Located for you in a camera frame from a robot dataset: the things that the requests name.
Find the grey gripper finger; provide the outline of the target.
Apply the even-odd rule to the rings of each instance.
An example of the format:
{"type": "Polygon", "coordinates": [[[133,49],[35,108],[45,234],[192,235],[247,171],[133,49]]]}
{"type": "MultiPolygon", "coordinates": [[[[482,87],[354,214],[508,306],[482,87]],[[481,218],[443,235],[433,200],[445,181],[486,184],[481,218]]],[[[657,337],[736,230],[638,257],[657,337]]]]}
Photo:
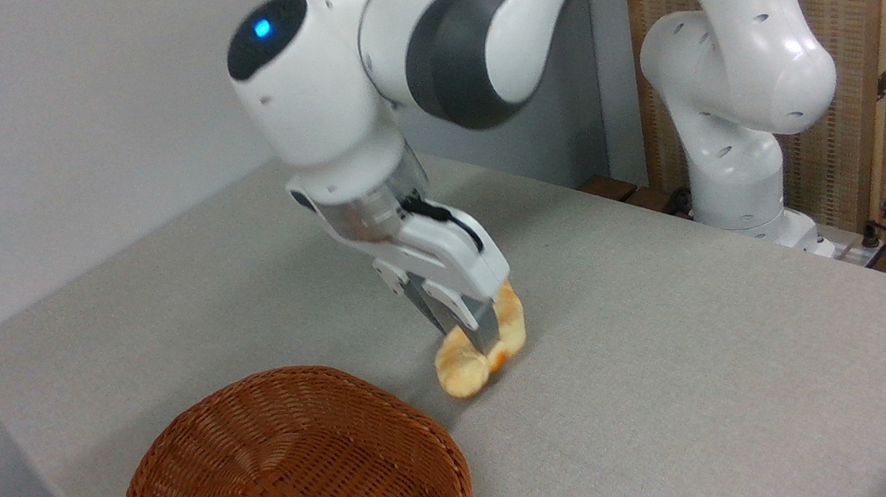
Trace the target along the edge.
{"type": "Polygon", "coordinates": [[[461,331],[469,338],[475,349],[488,356],[492,353],[495,344],[498,344],[500,324],[498,322],[495,300],[487,299],[484,302],[474,298],[463,299],[465,303],[465,315],[460,320],[461,331]]]}
{"type": "Polygon", "coordinates": [[[401,297],[406,297],[421,316],[424,316],[432,326],[442,334],[447,335],[452,330],[459,329],[457,316],[443,302],[435,299],[433,295],[424,289],[425,279],[414,272],[394,267],[393,264],[375,259],[372,263],[374,270],[385,281],[386,286],[401,297]]]}

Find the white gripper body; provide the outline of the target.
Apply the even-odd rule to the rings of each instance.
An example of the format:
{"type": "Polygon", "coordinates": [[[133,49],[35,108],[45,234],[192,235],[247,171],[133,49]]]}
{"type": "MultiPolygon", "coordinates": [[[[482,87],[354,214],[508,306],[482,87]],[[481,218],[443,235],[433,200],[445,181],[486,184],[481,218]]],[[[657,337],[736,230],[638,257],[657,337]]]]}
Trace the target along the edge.
{"type": "Polygon", "coordinates": [[[453,295],[493,300],[508,279],[508,263],[490,234],[469,213],[451,208],[451,221],[409,213],[388,241],[351,243],[374,257],[379,274],[401,294],[403,284],[440,285],[453,295]]]}

